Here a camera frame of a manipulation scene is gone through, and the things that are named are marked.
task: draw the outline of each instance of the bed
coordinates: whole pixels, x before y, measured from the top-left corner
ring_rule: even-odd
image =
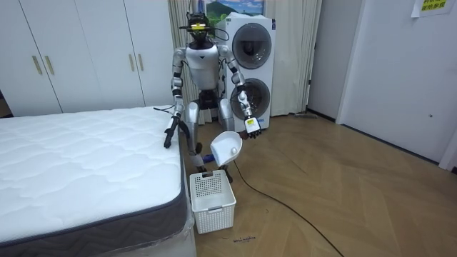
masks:
[[[152,107],[0,119],[0,256],[94,256],[182,231],[169,119]]]

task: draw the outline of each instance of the robot leg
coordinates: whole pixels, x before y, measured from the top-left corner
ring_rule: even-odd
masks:
[[[219,101],[219,116],[221,117],[222,128],[224,131],[235,131],[235,120],[233,119],[233,112],[228,99],[221,99]],[[229,166],[223,165],[219,167],[219,169],[226,171],[228,182],[232,183],[233,178],[230,176]]]
[[[187,149],[189,156],[194,166],[199,172],[205,172],[206,168],[203,163],[201,153],[201,143],[197,143],[198,129],[199,129],[199,105],[191,102],[186,109],[186,125],[189,128],[190,137],[187,139]]]

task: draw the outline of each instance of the quilted mattress surface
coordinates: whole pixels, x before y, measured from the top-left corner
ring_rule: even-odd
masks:
[[[178,136],[152,107],[0,119],[0,243],[164,205],[181,193]]]

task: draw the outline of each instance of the door handle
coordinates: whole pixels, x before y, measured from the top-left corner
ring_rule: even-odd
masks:
[[[143,69],[143,58],[141,58],[141,54],[138,55],[138,59],[140,60],[141,71],[144,71],[144,69]]]
[[[34,60],[36,70],[38,71],[38,74],[43,75],[43,71],[41,71],[40,64],[38,63],[38,59],[36,56],[31,57]]]
[[[129,54],[129,59],[130,59],[130,67],[132,71],[135,71],[135,66],[134,66],[134,60],[131,58],[131,54]]]
[[[49,56],[44,57],[46,59],[46,63],[48,64],[49,67],[49,72],[51,72],[52,75],[54,75],[54,69],[52,68],[51,60],[49,60]]]

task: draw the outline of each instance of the picture on wall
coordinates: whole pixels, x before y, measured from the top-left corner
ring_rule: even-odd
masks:
[[[231,12],[249,16],[263,15],[264,0],[206,0],[206,15],[214,26]]]

